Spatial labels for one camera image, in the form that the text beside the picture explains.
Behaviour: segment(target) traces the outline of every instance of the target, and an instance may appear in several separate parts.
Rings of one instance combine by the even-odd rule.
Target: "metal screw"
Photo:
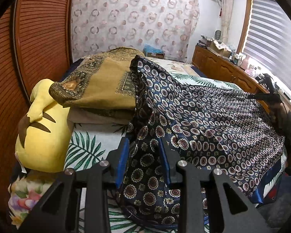
[[[178,166],[187,166],[187,162],[185,160],[179,160],[178,161]]]
[[[67,168],[66,170],[65,170],[65,174],[66,175],[72,175],[74,173],[74,169],[73,168]]]
[[[108,166],[108,165],[109,165],[109,161],[107,161],[107,160],[103,160],[103,161],[100,161],[99,164],[100,164],[101,166]]]
[[[215,175],[221,175],[223,172],[222,172],[222,170],[220,168],[216,168],[216,169],[213,170],[213,173]]]

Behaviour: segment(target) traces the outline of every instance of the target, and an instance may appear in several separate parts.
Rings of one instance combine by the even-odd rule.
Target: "person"
[[[286,137],[285,146],[288,153],[288,166],[291,168],[291,111],[283,103],[276,103],[269,106],[270,117],[273,123],[276,123],[279,133]]]

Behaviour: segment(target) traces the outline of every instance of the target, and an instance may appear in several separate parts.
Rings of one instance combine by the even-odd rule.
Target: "window blind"
[[[275,0],[253,0],[242,52],[291,90],[291,21]]]

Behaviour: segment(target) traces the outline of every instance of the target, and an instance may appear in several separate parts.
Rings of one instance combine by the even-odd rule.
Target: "pikachu plush toy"
[[[43,79],[32,90],[32,105],[19,121],[15,156],[33,170],[60,172],[71,138],[73,123],[67,121],[69,108],[63,108],[49,94],[53,81]]]

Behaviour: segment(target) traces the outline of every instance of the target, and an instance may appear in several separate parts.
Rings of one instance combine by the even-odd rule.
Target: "white patterned curtain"
[[[119,46],[143,51],[149,44],[185,61],[198,17],[198,0],[73,0],[73,60]]]
[[[234,0],[222,0],[222,42],[227,44]]]

